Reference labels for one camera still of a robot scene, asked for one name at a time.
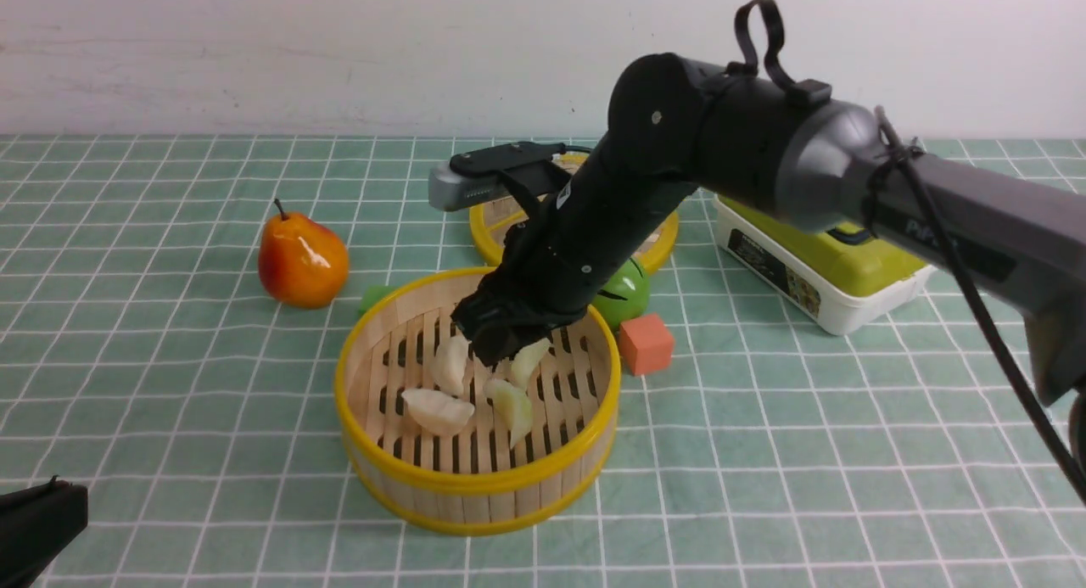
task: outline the black robotic arm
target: black robotic arm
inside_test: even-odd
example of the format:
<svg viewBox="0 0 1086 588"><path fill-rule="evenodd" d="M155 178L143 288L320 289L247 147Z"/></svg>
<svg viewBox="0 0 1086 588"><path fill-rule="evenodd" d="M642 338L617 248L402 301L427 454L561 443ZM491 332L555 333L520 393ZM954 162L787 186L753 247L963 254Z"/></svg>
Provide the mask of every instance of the black robotic arm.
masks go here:
<svg viewBox="0 0 1086 588"><path fill-rule="evenodd" d="M769 35L768 80L758 76L747 32L755 8ZM735 30L742 63L665 53L628 66L611 95L608 132L560 190L508 183L516 165L477 167L480 174L466 183L470 154L431 175L439 209L492 200L506 187L529 214L506 238L500 266L453 313L476 356L495 365L581 318L614 272L698 188L804 232L850 221L955 275L1086 502L1086 479L1040 405L1086 386L1086 197L924 153L901 143L881 109L834 100L831 86L818 80L793 80L776 59L784 29L773 0L741 8ZM478 152L476 163L497 158L500 149ZM488 191L488 183L500 189ZM977 287L1022 314L1036 397Z"/></svg>

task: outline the yellow rim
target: yellow rim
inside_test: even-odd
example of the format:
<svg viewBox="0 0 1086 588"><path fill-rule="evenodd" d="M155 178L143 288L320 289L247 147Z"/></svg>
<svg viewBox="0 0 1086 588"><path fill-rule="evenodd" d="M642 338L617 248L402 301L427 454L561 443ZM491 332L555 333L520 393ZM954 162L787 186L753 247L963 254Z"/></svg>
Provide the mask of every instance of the yellow rim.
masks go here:
<svg viewBox="0 0 1086 588"><path fill-rule="evenodd" d="M495 228L500 228L503 225L507 225L512 222L523 218L523 211L517 211L512 215L503 218L502 221L488 226L485 221L485 208L487 204L477 204L468 209L468 227L471 230L471 240L475 242L476 249L479 254L487 262L487 264L496 266L502 263L502 251L503 247L500 242L495 241L491 232ZM665 262L671 255L671 251L674 249L675 240L679 238L679 213L673 212L660 226L660 237L656 240L647 251L641 255L641 265L645 267L645 272L648 274L656 274L656 271L664 267Z"/></svg>
<svg viewBox="0 0 1086 588"><path fill-rule="evenodd" d="M610 364L614 366L610 373L610 378L608 379L607 392L604 393L604 398L599 402L599 409L596 411L595 416L593 416L592 420L584 425L584 429L581 430L581 433L574 438L569 440L566 446L563 446L543 459L532 461L531 463L517 468L495 474L446 474L431 470L424 470L422 467L417 467L411 463L396 459L391 453L378 448L377 443L374 442L365 431L363 431L362 426L357 421L355 421L354 415L351 413L351 408L346 401L346 383L345 375L343 373L346 365L346 356L349 355L350 349L354 346L354 341L357 339L358 334L366 327L366 325L369 324L374 315L379 314L384 306L396 301L409 291L441 280L455 278L457 276L482 275L492 272L494 268L491 266L480 266L441 272L419 278L400 287L395 291L382 298L381 301L374 304L374 306L369 309L369 311L366 312L366 314L363 315L363 317L355 324L354 328L351 329L351 334L348 336L346 341L343 342L343 348L340 351L339 364L336 367L334 380L336 411L339 413L340 423L343 425L343 428L345 429L348 437L351 438L351 441L358 447L358 450L364 453L366 459L372 463L378 471L408 486L437 490L446 495L494 495L509 490L519 490L520 488L535 485L543 479L564 471L570 463L577 462L589 450L590 446L595 443L599 434L603 433L606 427L609 418L611 418L614 414L618 413L619 387L622 381L618 345L615 342L615 336L607 327L607 322L604 321L603 316L601 316L599 312L597 312L595 308L589 306L589 315L592 317L596 326L604 333L604 339L607 340L607 352L610 359Z"/></svg>
<svg viewBox="0 0 1086 588"><path fill-rule="evenodd" d="M384 506L386 510L396 515L408 524L418 526L427 530L432 530L434 533L443 533L445 535L457 535L462 537L481 537L485 535L498 535L502 533L513 533L515 530L520 530L528 528L532 525L539 524L551 516L555 516L573 504L574 501L581 499L584 491L592 486L592 483L599 477L599 473L603 472L604 465L607 464L608 458L610 458L611 448L615 446L615 434L611 433L611 438L607 442L607 448L604 449L603 458L596 463L596 466L592 468L592 472L581 480L581 484L577 485L577 488L570 490L566 495L558 499L554 503L545 508L540 508L539 510L518 516L508 521L501 521L494 523L477 523L477 524L458 524L451 523L446 521L439 521L431 518L429 516L424 516L417 512L412 512L411 510L405 510L397 505L392 499L387 495L378 490L370 484L369 479L366 478L365 474L358 467L358 462L355 460L353 454L348 452L348 456L351 460L351 466L354 467L354 473L361 480L362 486L366 488L369 495L377 500L378 503Z"/></svg>

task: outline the cable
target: cable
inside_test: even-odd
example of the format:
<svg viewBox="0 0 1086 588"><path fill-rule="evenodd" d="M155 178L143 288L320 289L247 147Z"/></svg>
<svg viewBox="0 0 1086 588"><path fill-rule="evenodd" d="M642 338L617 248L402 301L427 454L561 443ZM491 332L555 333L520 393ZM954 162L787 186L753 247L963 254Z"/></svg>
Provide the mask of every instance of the cable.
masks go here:
<svg viewBox="0 0 1086 588"><path fill-rule="evenodd" d="M886 112L882 107L875 107L875 116L879 120L883 135L886 137L886 141L889 143L889 148L898 153L908 149L908 147L901 143L897 133L894 132L894 127L886 118ZM920 182L920 176L917 174L917 170L912 167L912 162L909 158L900 158L897 166L901 170L905 178L907 178L909 187L917 198L921 213L927 221L927 224L931 225L932 232L935 234L935 240L938 242L947 260L950 274L954 275L958 282L958 286L961 287L962 293L965 295L965 301L969 303L969 308L973 310L973 316L976 318L984 338L988 341L988 346L992 347L992 352L996 355L996 361L1002 367L1003 374L1007 375L1007 379L1011 384L1011 388L1014 389L1019 401L1025 408L1030 420L1033 421L1037 433L1040 434L1040 437L1045 441L1045 446L1048 447L1052 456L1056 458L1057 463L1059 463L1068 480L1071 481L1071 487L1074 487L1078 498L1086 504L1086 476L1083 475L1082 466L1074 460L1071 452L1068 451L1066 446L1063 446L1063 441L1060 440L1055 426L1052 426L1048 416L1045 415L1045 411L1033 395L1030 384L1014 362L1010 349L1007 348L999 330L996 328L995 322L992 320L992 315L988 313L987 306L981 299L981 293L977 291L976 285L962 263L958 250L943 227L943 221L935 211L934 202L927 192L926 186Z"/></svg>

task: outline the pear stem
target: pear stem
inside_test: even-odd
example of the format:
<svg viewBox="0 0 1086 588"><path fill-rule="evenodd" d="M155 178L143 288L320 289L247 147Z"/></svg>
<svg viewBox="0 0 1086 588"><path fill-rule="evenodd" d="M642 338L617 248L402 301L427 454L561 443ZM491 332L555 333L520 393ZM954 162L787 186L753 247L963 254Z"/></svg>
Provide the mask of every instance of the pear stem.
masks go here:
<svg viewBox="0 0 1086 588"><path fill-rule="evenodd" d="M275 208L279 209L279 216L282 217L282 221L287 221L288 218L290 218L290 217L287 216L287 213L283 212L282 204L279 203L279 199L278 198L276 198L275 200L273 200L273 202L275 202Z"/></svg>

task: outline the white container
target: white container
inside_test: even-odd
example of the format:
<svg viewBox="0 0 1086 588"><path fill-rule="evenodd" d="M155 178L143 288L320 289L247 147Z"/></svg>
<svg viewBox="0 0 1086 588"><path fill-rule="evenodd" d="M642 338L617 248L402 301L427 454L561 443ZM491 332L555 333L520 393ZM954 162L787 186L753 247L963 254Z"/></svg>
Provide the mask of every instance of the white container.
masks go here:
<svg viewBox="0 0 1086 588"><path fill-rule="evenodd" d="M871 296L850 296L730 209L719 197L712 202L717 208L717 243L720 248L834 336L851 334L912 301L936 270L926 265L911 277L892 283ZM736 230L742 237L734 234Z"/></svg>

